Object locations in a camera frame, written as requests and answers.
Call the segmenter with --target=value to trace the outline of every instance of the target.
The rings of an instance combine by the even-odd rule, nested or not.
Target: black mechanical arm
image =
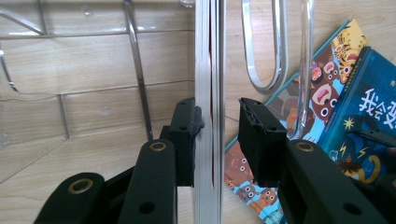
[[[289,223],[396,223],[396,176],[375,186],[344,176],[316,144],[289,140],[260,102],[240,100],[238,140],[254,180],[278,187]],[[177,223],[177,186],[193,186],[194,139],[203,127],[192,98],[142,146],[135,167],[105,181],[82,173],[48,198],[35,223]]]

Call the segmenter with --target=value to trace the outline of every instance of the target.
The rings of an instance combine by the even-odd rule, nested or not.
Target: blue book cover
[[[345,175],[370,184],[396,165],[395,146],[370,133],[396,136],[396,67],[366,47],[318,144]]]

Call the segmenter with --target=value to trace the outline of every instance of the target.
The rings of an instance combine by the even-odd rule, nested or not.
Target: cartoon character
[[[288,135],[292,135],[296,128],[298,116],[298,81],[293,80],[289,86],[283,90],[274,101],[268,105],[268,109],[277,119],[286,121]],[[315,123],[315,114],[312,109],[308,110],[307,122],[305,124],[303,135],[311,132]]]
[[[379,176],[379,171],[381,169],[381,163],[376,155],[371,155],[369,157],[369,162],[373,162],[375,168],[372,175],[366,178],[363,168],[360,164],[354,162],[352,157],[348,155],[345,161],[338,161],[338,166],[341,168],[343,173],[354,179],[359,180],[361,183],[370,184],[375,181]]]
[[[233,181],[233,187],[236,188],[246,181],[253,180],[248,160],[240,151],[234,151],[240,148],[236,142],[233,147],[225,154],[224,177],[225,180]]]
[[[248,206],[253,209],[256,214],[260,214],[262,209],[273,205],[277,200],[277,194],[273,189],[264,189],[260,195],[260,199],[250,203]]]
[[[227,185],[228,188],[230,188],[231,190],[234,190],[234,189],[235,189],[235,184],[233,183],[233,180],[228,180],[228,179],[226,179],[226,180],[225,180],[225,185]]]
[[[328,46],[314,61],[311,87],[314,89],[326,83],[332,84],[336,79],[340,79],[340,70],[334,62],[332,47]]]
[[[243,202],[247,203],[254,196],[259,195],[260,193],[256,190],[255,186],[250,182],[248,185],[239,189],[236,194],[242,199]]]
[[[368,45],[365,36],[358,35],[359,32],[353,32],[352,29],[350,26],[345,27],[331,43],[340,63],[340,81],[343,84],[347,83],[361,49]]]
[[[337,90],[330,84],[325,84],[318,89],[311,90],[312,108],[319,119],[327,123],[338,97]]]

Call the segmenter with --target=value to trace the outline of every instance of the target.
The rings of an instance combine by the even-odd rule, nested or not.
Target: children's book
[[[346,21],[314,55],[309,113],[304,139],[317,142],[329,121],[341,90],[367,41],[355,20]],[[297,116],[299,74],[295,74],[266,103],[288,130],[294,132]],[[283,211],[277,189],[252,183],[252,173],[237,138],[226,148],[224,181],[266,223],[281,223]]]
[[[339,102],[318,144],[345,175],[362,183],[394,173],[396,66],[364,48]]]

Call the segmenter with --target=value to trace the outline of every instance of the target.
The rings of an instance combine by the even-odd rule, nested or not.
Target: curved metal handle
[[[312,61],[314,48],[314,0],[303,0],[302,2],[302,45],[300,58],[300,85],[298,97],[299,114],[296,120],[296,129],[289,136],[290,139],[303,138],[303,129],[306,124],[308,115],[311,79],[312,79]]]
[[[285,83],[288,73],[288,42],[286,26],[286,0],[273,0],[275,71],[271,82],[265,86],[257,76],[254,62],[253,33],[251,29],[250,0],[242,0],[242,21],[247,72],[251,84],[260,94],[273,94]]]

